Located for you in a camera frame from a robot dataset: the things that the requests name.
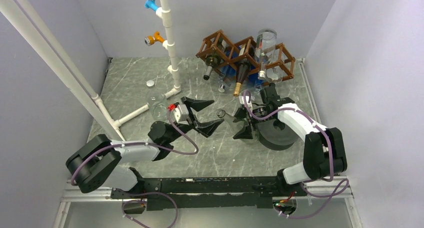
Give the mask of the clear bottle dark label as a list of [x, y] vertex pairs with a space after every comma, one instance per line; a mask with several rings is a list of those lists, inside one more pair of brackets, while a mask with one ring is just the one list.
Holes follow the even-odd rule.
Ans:
[[[230, 134], [232, 136], [234, 136], [238, 131], [240, 131], [243, 128], [244, 125], [249, 124], [248, 121], [247, 122], [233, 123], [234, 117], [229, 115], [224, 109], [217, 109], [216, 114], [217, 114], [218, 118], [224, 119], [225, 123], [228, 125], [228, 127], [230, 129]], [[246, 140], [246, 139], [237, 139], [237, 140], [241, 140], [241, 141], [243, 141], [247, 144], [254, 144], [254, 143], [258, 142], [259, 137], [258, 137], [258, 133], [254, 130], [253, 130], [253, 134], [254, 134], [253, 140]]]

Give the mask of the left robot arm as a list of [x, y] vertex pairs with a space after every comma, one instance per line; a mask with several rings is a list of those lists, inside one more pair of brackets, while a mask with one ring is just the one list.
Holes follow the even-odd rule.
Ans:
[[224, 122], [220, 118], [199, 122], [194, 111], [201, 111], [213, 100], [182, 97], [180, 102], [166, 109], [167, 122], [156, 121], [150, 126], [147, 140], [118, 141], [100, 134], [75, 152], [65, 165], [71, 174], [70, 184], [82, 193], [90, 193], [101, 186], [124, 190], [132, 198], [144, 190], [143, 177], [133, 167], [122, 164], [136, 161], [160, 161], [170, 153], [195, 155], [199, 146], [188, 137], [191, 130], [210, 137]]

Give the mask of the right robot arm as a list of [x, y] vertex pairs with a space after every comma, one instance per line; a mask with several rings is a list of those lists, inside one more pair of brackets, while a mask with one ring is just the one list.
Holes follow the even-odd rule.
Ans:
[[347, 158], [342, 132], [328, 128], [300, 109], [290, 98], [277, 94], [274, 84], [260, 91], [262, 104], [253, 108], [251, 93], [239, 94], [240, 107], [235, 117], [247, 122], [234, 139], [257, 138], [264, 147], [281, 151], [290, 148], [297, 140], [303, 141], [302, 161], [277, 173], [275, 188], [288, 195], [295, 184], [325, 179], [347, 170]]

